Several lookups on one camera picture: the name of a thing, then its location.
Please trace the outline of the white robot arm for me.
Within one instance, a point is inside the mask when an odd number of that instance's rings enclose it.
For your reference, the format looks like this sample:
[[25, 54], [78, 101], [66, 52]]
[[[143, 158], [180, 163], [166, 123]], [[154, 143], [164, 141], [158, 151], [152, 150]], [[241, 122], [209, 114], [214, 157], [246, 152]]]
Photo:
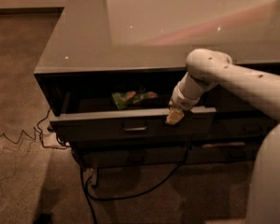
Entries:
[[166, 122], [177, 124], [200, 100], [220, 85], [276, 120], [263, 140], [251, 177], [245, 224], [280, 224], [280, 76], [235, 65], [231, 57], [196, 49], [186, 59], [187, 73], [176, 84]]

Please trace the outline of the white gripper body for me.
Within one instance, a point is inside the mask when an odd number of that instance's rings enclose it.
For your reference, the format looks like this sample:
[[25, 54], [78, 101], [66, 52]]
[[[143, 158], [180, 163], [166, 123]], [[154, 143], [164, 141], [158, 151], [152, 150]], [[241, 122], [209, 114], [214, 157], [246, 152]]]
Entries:
[[169, 106], [180, 110], [190, 111], [200, 100], [201, 91], [197, 87], [188, 86], [179, 81], [175, 86]]

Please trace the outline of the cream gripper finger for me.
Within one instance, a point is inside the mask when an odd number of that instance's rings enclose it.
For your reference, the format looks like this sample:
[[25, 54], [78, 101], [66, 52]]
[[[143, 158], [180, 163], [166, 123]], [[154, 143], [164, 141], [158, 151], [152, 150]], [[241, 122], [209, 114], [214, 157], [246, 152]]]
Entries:
[[185, 114], [182, 109], [171, 106], [169, 114], [166, 118], [166, 123], [169, 125], [176, 125], [179, 121], [184, 118]]

